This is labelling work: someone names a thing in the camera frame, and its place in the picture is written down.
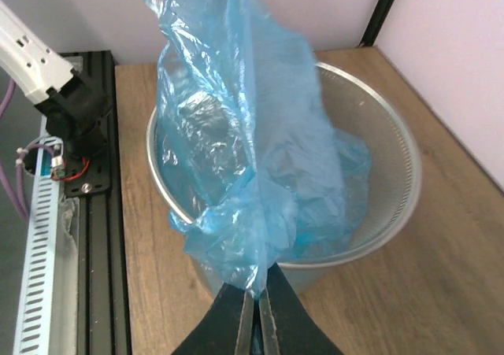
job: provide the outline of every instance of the wooden table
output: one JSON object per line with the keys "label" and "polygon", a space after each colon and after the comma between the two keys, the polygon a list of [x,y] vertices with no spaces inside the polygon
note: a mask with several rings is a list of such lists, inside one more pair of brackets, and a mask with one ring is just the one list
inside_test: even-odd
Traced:
{"label": "wooden table", "polygon": [[[406,119],[424,166],[419,205],[381,250],[340,266],[302,297],[345,354],[504,353],[504,197],[373,48],[319,54],[381,93]],[[118,66],[117,104],[135,355],[168,354],[211,299],[146,164],[155,65]]]}

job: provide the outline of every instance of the white wall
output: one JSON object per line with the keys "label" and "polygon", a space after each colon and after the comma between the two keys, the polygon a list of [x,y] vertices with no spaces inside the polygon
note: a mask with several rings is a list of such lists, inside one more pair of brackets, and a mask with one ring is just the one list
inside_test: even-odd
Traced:
{"label": "white wall", "polygon": [[[165,44],[142,0],[2,0],[56,51],[111,49],[121,63],[156,61]],[[356,46],[377,0],[265,0],[319,50]]]}
{"label": "white wall", "polygon": [[504,0],[396,0],[376,44],[504,187]]}

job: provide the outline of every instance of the plastic bag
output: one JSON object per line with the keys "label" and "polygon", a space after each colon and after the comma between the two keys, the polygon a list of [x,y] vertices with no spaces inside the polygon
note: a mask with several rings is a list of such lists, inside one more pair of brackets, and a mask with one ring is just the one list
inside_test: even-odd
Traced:
{"label": "plastic bag", "polygon": [[195,218],[170,216],[184,250],[256,293],[280,258],[345,250],[365,214],[371,161],[326,117],[308,43],[257,0],[146,2],[169,38],[157,68],[157,153]]}

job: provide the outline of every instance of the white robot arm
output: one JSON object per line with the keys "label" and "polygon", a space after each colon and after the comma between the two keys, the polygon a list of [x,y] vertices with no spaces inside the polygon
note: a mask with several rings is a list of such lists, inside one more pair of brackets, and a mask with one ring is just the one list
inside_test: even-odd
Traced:
{"label": "white robot arm", "polygon": [[73,77],[72,64],[44,44],[0,1],[0,68],[34,104],[49,98]]}
{"label": "white robot arm", "polygon": [[0,0],[0,67],[38,111],[47,131],[76,157],[93,157],[105,140],[96,125],[110,101],[99,83],[73,69]]}

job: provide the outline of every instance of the purple cable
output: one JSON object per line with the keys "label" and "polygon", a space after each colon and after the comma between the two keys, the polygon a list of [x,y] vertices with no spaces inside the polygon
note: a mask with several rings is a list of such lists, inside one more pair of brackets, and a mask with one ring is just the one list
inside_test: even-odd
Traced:
{"label": "purple cable", "polygon": [[[44,145],[44,144],[31,144],[28,145],[26,148],[24,148],[23,153],[19,155],[18,160],[21,160],[24,162],[24,159],[26,158],[26,155],[28,152],[32,149],[39,148],[39,149],[44,149],[47,153],[50,154],[51,157],[54,156],[54,149],[51,148],[50,146]],[[17,179],[17,200],[20,203],[21,208],[23,209],[26,217],[30,217],[28,214],[28,207],[26,206],[26,199],[24,198],[24,164],[19,163],[16,166],[16,179]]]}
{"label": "purple cable", "polygon": [[27,220],[28,214],[24,211],[21,203],[19,203],[16,193],[14,192],[13,187],[10,185],[10,182],[7,179],[6,171],[4,170],[1,161],[0,161],[0,179],[2,180],[3,187],[6,189],[7,196],[9,196],[9,199],[13,203],[16,211],[19,213],[19,216],[21,216],[23,220]]}
{"label": "purple cable", "polygon": [[10,100],[13,98],[14,90],[16,90],[16,83],[11,78],[9,80],[9,86],[7,87],[6,96],[2,99],[2,103],[0,103],[0,119],[9,106]]}
{"label": "purple cable", "polygon": [[[9,81],[9,86],[7,87],[6,96],[2,99],[2,103],[0,103],[0,119],[2,118],[3,114],[5,113],[7,107],[9,106],[10,100],[12,99],[12,97],[14,95],[15,89],[16,89],[16,84],[11,79]],[[26,213],[23,210],[23,206],[19,202],[19,199],[17,198],[16,193],[14,192],[14,189],[13,189],[12,185],[10,184],[9,179],[7,178],[6,171],[3,168],[1,161],[0,161],[0,180],[2,181],[3,188],[6,189],[7,196],[9,196],[9,199],[13,203],[16,211],[19,213],[19,215],[21,216],[22,219],[27,220],[28,213]]]}
{"label": "purple cable", "polygon": [[[9,81],[9,86],[7,87],[6,96],[2,99],[2,103],[0,103],[0,119],[7,110],[10,100],[14,95],[15,89],[16,89],[16,83],[14,82],[14,80],[11,79]],[[20,154],[19,159],[24,161],[27,152],[34,148],[42,148],[45,151],[49,152],[51,156],[54,155],[54,149],[47,145],[31,144],[26,147],[26,152]],[[3,187],[6,189],[7,196],[9,196],[9,199],[13,203],[16,211],[19,213],[22,219],[27,220],[29,218],[29,215],[28,215],[28,207],[26,206],[26,201],[24,199],[23,168],[24,166],[22,163],[16,166],[16,179],[17,179],[17,194],[16,194],[14,192],[12,185],[10,184],[9,179],[7,178],[6,171],[2,165],[2,161],[0,161],[0,181],[2,182]]]}

